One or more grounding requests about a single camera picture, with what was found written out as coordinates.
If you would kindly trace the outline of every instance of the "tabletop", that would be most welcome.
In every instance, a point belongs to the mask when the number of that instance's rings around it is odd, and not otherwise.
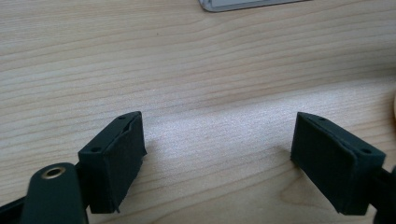
[[[142,111],[148,155],[120,214],[91,223],[372,223],[290,161],[298,111],[396,164],[396,1],[222,13],[198,0],[0,2],[0,204]]]

